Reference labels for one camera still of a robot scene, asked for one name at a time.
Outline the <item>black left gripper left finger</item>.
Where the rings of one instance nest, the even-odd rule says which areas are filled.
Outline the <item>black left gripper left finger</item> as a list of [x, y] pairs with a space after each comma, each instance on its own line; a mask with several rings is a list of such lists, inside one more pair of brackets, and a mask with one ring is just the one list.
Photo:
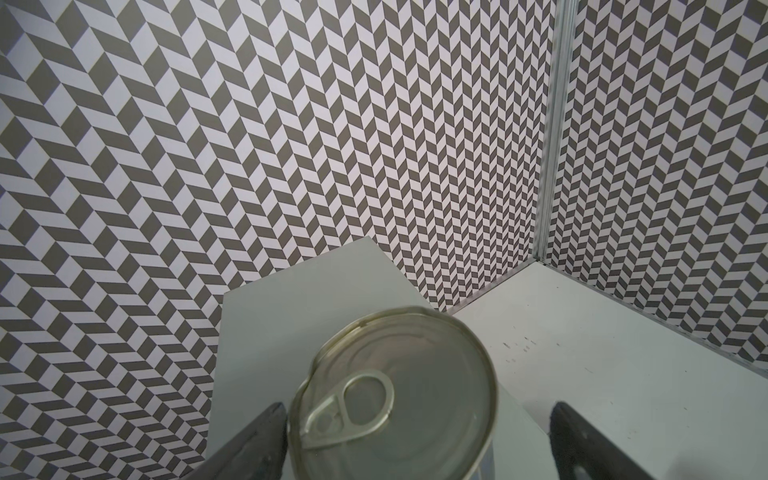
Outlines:
[[184, 479], [280, 479], [288, 452], [287, 411], [276, 402]]

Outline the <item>tomato can dark label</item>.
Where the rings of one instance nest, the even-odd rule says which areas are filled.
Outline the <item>tomato can dark label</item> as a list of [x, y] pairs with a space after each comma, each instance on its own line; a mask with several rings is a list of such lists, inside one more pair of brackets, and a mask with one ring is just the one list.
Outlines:
[[291, 402], [298, 479], [492, 479], [499, 385], [458, 319], [409, 306], [356, 320], [314, 357]]

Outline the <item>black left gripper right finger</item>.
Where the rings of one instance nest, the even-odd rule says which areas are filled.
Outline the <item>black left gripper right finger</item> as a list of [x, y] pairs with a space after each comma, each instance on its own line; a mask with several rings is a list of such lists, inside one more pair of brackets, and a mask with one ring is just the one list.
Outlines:
[[652, 480], [652, 477], [566, 402], [550, 414], [549, 439], [560, 479]]

